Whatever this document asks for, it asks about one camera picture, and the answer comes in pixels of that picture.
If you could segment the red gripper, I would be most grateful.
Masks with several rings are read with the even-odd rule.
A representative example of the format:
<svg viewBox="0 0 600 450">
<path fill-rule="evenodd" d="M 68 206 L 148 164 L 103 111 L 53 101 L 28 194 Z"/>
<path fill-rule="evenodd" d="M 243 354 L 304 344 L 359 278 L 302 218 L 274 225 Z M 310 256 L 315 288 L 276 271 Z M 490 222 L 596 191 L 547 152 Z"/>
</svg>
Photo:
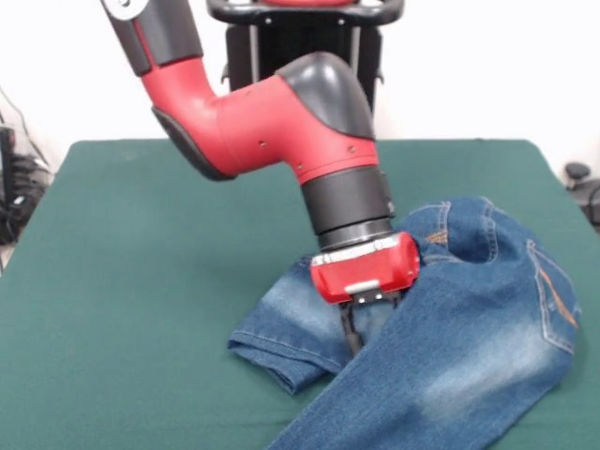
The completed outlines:
<svg viewBox="0 0 600 450">
<path fill-rule="evenodd" d="M 351 301 L 366 302 L 411 288 L 420 275 L 420 253 L 407 232 L 314 256 L 309 272 L 323 300 L 339 305 L 340 321 L 352 357 L 364 347 L 355 328 Z"/>
</svg>

